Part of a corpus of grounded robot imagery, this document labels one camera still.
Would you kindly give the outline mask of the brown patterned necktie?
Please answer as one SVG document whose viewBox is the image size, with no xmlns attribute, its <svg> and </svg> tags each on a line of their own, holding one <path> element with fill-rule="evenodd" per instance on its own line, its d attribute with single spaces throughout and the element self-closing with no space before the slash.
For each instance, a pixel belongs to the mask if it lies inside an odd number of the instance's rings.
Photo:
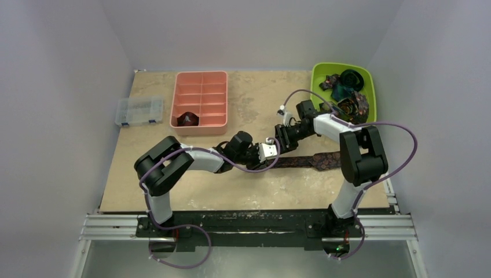
<svg viewBox="0 0 491 278">
<path fill-rule="evenodd" d="M 266 161 L 266 166 L 273 164 L 273 169 L 309 168 L 317 171 L 327 171 L 341 168 L 340 152 L 321 152 L 311 156 L 292 156 L 279 158 L 276 163 L 274 159 Z"/>
</svg>

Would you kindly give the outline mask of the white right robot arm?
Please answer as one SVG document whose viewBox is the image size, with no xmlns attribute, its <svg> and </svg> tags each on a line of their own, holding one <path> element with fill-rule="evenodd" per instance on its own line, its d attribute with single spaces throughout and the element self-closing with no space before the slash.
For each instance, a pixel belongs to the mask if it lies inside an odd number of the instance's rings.
<svg viewBox="0 0 491 278">
<path fill-rule="evenodd" d="M 319 112 L 310 100 L 302 101 L 296 107 L 300 121 L 293 125 L 290 124 L 292 114 L 284 105 L 277 111 L 282 118 L 282 123 L 274 128 L 274 137 L 280 144 L 277 152 L 291 152 L 297 149 L 300 140 L 313 135 L 326 136 L 339 143 L 344 182 L 336 199 L 328 207 L 325 220 L 327 232 L 338 236 L 347 229 L 347 220 L 354 219 L 364 187 L 377 181 L 388 170 L 380 134 L 374 126 L 354 127 L 333 113 Z"/>
</svg>

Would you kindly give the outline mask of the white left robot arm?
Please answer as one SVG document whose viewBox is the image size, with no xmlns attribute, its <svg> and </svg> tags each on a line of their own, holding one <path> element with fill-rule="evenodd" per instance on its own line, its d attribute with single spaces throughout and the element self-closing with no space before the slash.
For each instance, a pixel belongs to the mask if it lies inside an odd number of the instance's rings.
<svg viewBox="0 0 491 278">
<path fill-rule="evenodd" d="M 277 147 L 277 140 L 271 138 L 253 144 L 252 137 L 244 131 L 213 148 L 185 145 L 174 136 L 164 138 L 134 164 L 151 219 L 151 231 L 159 237 L 171 233 L 170 191 L 187 171 L 221 174 L 235 167 L 248 173 L 260 173 L 268 169 L 267 159 L 278 158 Z"/>
</svg>

